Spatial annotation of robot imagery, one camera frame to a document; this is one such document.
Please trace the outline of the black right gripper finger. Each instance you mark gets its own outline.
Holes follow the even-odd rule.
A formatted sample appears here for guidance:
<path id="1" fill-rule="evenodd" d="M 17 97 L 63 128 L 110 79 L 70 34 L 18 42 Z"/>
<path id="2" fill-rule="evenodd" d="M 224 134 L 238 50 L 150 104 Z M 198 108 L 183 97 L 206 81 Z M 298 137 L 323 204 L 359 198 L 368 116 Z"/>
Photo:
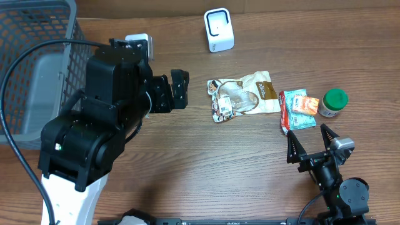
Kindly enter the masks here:
<path id="1" fill-rule="evenodd" d="M 330 145 L 333 139 L 338 138 L 339 135 L 336 134 L 334 131 L 332 131 L 326 124 L 321 124 L 320 128 L 321 128 L 322 139 L 324 141 L 324 147 L 326 151 L 330 151 L 331 150 Z"/>
<path id="2" fill-rule="evenodd" d="M 307 156 L 306 151 L 292 131 L 287 133 L 287 144 L 287 163 L 300 163 Z"/>

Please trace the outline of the red snack bar box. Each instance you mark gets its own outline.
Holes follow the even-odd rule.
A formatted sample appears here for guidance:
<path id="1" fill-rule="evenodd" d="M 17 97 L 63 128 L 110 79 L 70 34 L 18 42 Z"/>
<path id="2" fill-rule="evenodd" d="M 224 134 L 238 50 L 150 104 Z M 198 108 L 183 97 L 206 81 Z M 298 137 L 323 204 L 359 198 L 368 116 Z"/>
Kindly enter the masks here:
<path id="1" fill-rule="evenodd" d="M 286 106 L 286 97 L 284 91 L 281 91 L 278 96 L 279 105 L 281 107 L 281 128 L 285 135 L 290 130 L 290 123 L 288 118 L 288 111 Z"/>

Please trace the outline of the green lid jar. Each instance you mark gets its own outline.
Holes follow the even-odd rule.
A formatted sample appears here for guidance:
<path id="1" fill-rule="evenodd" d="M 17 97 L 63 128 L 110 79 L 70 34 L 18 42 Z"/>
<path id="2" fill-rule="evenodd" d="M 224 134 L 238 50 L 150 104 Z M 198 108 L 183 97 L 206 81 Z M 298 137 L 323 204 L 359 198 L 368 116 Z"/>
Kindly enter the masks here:
<path id="1" fill-rule="evenodd" d="M 342 89 L 330 89 L 321 99 L 318 113 L 324 117 L 336 116 L 348 104 L 349 98 Z"/>

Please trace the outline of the teal white tissue pack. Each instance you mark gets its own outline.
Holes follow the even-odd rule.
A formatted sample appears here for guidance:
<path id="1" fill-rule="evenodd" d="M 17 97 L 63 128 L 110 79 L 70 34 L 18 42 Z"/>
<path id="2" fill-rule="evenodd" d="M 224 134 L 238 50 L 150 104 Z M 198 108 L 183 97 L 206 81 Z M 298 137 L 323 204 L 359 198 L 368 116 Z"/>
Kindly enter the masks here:
<path id="1" fill-rule="evenodd" d="M 282 93 L 285 97 L 283 103 L 287 112 L 289 125 L 288 130 L 305 129 L 316 126 L 316 120 L 314 116 L 292 111 L 295 96 L 307 97 L 307 92 L 305 89 L 283 91 Z"/>

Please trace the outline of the small orange box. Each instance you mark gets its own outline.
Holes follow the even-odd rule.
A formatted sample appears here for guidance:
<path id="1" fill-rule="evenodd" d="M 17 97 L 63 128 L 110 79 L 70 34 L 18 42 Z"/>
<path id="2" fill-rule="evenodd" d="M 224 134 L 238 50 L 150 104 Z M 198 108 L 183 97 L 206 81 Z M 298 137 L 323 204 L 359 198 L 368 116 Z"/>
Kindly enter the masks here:
<path id="1" fill-rule="evenodd" d="M 315 116 L 318 112 L 319 99 L 308 96 L 294 96 L 292 100 L 292 109 L 294 113 Z"/>

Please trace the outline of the white snack wrapper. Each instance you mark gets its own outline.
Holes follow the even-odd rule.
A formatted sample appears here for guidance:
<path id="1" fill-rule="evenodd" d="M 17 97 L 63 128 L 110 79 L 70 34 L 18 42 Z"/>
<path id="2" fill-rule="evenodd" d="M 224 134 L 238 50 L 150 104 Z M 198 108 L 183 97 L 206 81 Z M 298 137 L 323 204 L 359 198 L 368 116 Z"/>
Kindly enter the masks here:
<path id="1" fill-rule="evenodd" d="M 248 114 L 279 113 L 278 95 L 267 71 L 257 71 L 239 79 L 212 79 L 207 82 L 216 123 Z"/>

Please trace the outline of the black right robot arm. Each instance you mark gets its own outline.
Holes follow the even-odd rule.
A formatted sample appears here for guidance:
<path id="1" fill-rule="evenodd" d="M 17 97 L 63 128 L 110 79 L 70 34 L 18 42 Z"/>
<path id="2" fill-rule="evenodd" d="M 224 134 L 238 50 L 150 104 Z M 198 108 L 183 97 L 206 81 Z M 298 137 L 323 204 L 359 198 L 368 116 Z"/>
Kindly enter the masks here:
<path id="1" fill-rule="evenodd" d="M 341 137 L 327 125 L 320 126 L 325 150 L 308 154 L 292 131 L 287 133 L 287 163 L 299 164 L 300 173 L 307 172 L 319 194 L 311 199 L 299 213 L 296 224 L 376 224 L 374 219 L 366 219 L 369 212 L 369 185 L 359 178 L 344 180 L 339 172 L 355 149 L 350 137 Z M 319 198 L 323 198 L 327 211 L 315 218 L 305 218 L 307 209 Z"/>

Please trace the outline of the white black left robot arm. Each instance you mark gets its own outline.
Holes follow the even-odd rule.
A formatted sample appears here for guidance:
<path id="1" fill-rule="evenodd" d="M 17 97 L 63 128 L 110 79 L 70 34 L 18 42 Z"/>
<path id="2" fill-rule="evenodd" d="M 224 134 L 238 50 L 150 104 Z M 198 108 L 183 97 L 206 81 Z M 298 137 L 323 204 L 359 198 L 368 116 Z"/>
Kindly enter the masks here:
<path id="1" fill-rule="evenodd" d="M 42 223 L 91 224 L 114 161 L 151 113 L 188 105 L 189 73 L 155 76 L 145 39 L 111 39 L 86 63 L 86 81 L 41 131 L 39 169 L 52 206 Z"/>

